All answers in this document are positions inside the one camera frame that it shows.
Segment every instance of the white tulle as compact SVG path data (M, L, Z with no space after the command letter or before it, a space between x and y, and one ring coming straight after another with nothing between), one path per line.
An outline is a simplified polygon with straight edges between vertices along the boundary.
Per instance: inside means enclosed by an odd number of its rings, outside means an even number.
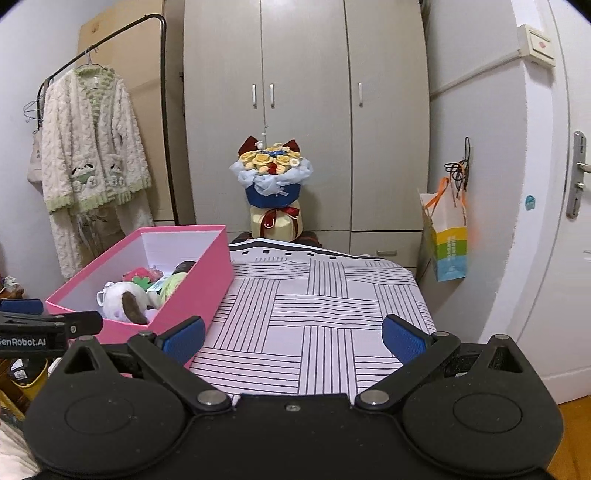
M291 167L285 173L280 175L259 175L254 168L252 170L246 170L241 161L234 162L230 166L230 170L234 172L242 187L247 189L254 184L255 190L265 197L281 194L281 192L283 192L283 187L286 185L304 183L314 171L312 163L306 158L300 159L299 166Z

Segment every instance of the drawer handle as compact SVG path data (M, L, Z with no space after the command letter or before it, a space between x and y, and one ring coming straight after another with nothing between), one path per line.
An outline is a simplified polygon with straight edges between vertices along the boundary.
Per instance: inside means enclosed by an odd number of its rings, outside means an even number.
M392 250L389 252L381 252L379 250L376 250L375 253L378 257L396 257L396 255L398 255L398 250Z

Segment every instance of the clothes hanger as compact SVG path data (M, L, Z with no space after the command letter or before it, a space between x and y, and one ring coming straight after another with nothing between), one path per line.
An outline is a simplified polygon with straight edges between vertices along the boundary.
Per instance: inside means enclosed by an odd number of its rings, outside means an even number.
M97 47L95 47L95 48L94 48L94 51L95 51L95 52L97 52L98 50L99 50L99 49L98 49ZM85 67L89 67L89 66L91 66L91 65L93 65L93 66L97 66L97 67L100 67L100 68L102 68L103 70L109 70L108 68L106 68L106 67L103 67L103 66L102 66L100 63L95 63L95 62L93 62L93 61L92 61L92 58L90 57L90 51L91 51L91 48L87 48L87 49L85 50L85 53L86 53L86 63L83 63L82 65L80 65L79 67L77 67L77 68L76 68L76 70L78 70L78 71L79 71L79 70L81 70L81 69L84 69Z

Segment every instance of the white fleece robe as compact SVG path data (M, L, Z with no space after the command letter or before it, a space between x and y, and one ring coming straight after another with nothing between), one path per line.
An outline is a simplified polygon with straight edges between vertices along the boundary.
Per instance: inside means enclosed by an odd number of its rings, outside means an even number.
M77 214L113 205L126 235L154 224L137 121L123 80L112 69L71 70L47 89L41 163L43 196L65 278L92 260L77 231Z

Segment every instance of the metal rod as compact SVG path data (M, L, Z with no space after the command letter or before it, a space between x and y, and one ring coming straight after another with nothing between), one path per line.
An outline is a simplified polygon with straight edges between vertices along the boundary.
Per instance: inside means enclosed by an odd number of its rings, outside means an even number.
M170 166L170 146L168 143L168 122L167 122L167 113L166 113L166 19L160 14L149 14L145 15L142 18L138 18L136 21L127 24L126 26L120 28L119 30L113 32L111 35L107 35L102 40L99 40L97 43L89 46L88 48L84 49L84 51L78 54L76 57L71 59L68 63L62 66L60 69L56 70L54 73L49 75L37 91L37 126L41 128L43 123L43 117L41 115L41 91L43 90L43 85L45 82L49 83L53 78L58 75L59 73L63 72L66 68L72 65L76 60L81 59L84 55L86 55L87 51L94 50L95 48L99 47L106 41L110 40L113 37L116 37L120 33L129 30L130 28L139 25L140 23L145 22L146 20L150 20L151 18L155 18L160 22L160 108L162 109L162 129L163 129L163 136L164 136L164 156L166 158L166 170L168 176L168 188L170 189L170 199L172 202L173 207L173 216L174 216L174 223L178 225L178 211L177 211L177 204L176 199L174 196L174 185L173 185L173 172Z

